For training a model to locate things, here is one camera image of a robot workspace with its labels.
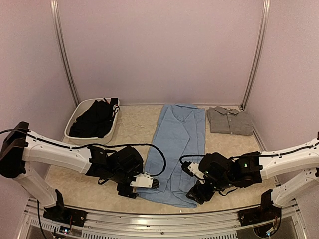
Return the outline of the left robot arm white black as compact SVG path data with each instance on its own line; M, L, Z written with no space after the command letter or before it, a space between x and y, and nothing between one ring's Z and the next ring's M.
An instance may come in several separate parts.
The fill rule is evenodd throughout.
M29 124L20 122L3 141L0 152L0 174L17 181L44 207L47 219L83 227L87 212L64 205L62 193L50 187L32 168L31 162L42 162L77 171L104 182L117 183L120 196L136 198L134 188L150 188L152 176L143 173L143 159L127 146L120 151L96 146L76 147L60 145L28 129Z

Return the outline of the light blue long sleeve shirt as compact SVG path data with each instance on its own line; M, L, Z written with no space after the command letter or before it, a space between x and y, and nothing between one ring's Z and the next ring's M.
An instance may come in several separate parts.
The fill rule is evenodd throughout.
M182 208L196 208L197 203L186 197L196 183L196 178L182 171L179 158L189 155L189 160L198 163L205 153L206 116L203 108L192 104L166 104L159 116L153 137L166 158L166 168L162 174L162 157L150 148L144 171L152 174L160 182L155 189L138 188L140 198Z

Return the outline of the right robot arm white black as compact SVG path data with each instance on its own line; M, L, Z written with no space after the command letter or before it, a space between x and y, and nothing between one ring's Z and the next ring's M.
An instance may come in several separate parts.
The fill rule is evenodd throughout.
M228 188L247 188L280 174L299 172L285 184L264 192L259 206L240 210L242 226L279 219L287 202L319 183L318 138L283 150L256 151L230 158L217 152L207 153L201 155L199 163L185 158L179 159L182 170L197 178L186 196L201 205Z

